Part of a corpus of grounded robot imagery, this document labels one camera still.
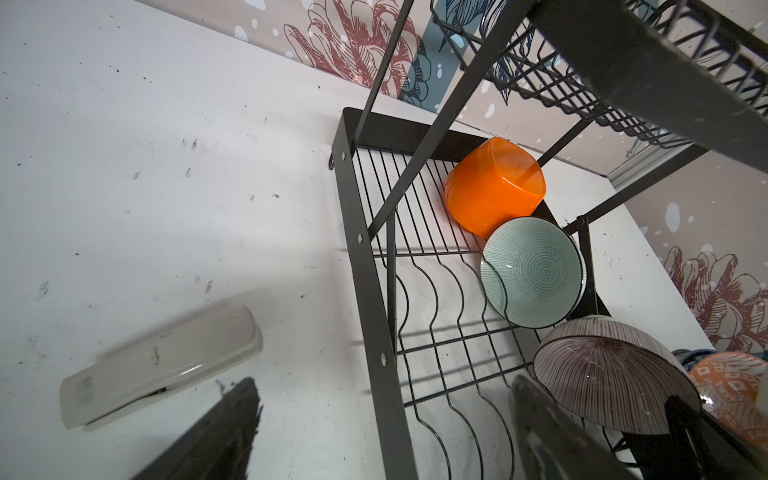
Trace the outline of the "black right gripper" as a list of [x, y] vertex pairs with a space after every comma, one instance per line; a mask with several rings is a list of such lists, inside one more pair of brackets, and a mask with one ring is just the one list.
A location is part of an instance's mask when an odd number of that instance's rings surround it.
[[678, 397], [665, 403], [665, 435], [625, 433], [632, 467], [645, 479], [765, 479], [767, 453], [702, 409]]

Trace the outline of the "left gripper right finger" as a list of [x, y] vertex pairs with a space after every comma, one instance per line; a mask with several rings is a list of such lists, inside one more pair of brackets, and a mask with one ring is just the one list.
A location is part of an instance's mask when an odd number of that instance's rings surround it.
[[527, 479], [633, 479], [623, 463], [588, 436], [536, 382], [512, 383], [516, 458]]

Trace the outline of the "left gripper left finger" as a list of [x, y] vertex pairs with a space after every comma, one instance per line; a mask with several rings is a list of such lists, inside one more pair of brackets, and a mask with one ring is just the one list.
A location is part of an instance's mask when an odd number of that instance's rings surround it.
[[137, 479], [245, 479], [262, 405], [246, 377], [154, 461]]

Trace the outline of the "blue patterned bowl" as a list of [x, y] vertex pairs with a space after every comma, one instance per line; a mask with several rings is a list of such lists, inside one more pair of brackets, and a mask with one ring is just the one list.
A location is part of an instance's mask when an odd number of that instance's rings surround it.
[[690, 372], [693, 367], [701, 360], [716, 354], [716, 350], [712, 349], [677, 349], [672, 352], [673, 356], [681, 364], [686, 372]]

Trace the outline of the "pink patterned glass bowl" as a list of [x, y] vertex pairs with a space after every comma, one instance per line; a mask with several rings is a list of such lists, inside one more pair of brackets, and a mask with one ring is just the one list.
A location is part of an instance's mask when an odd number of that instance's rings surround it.
[[671, 397], [702, 410], [698, 390], [671, 351], [608, 316], [586, 316], [551, 330], [534, 356], [533, 371], [562, 407], [625, 433], [668, 434], [665, 405]]

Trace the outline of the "light green ceramic bowl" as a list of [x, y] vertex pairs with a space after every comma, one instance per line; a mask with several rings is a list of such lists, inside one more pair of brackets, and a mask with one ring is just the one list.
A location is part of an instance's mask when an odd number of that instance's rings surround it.
[[537, 217], [519, 217], [487, 240], [480, 279], [491, 307], [510, 323], [546, 328], [565, 319], [581, 300], [586, 266], [561, 228]]

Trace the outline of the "orange plastic bowl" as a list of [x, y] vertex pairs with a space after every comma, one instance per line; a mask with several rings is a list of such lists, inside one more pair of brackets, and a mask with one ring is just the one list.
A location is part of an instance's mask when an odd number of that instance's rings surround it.
[[483, 239], [511, 219], [532, 215], [546, 192], [537, 160], [500, 137], [488, 139], [466, 156], [444, 186], [454, 220]]

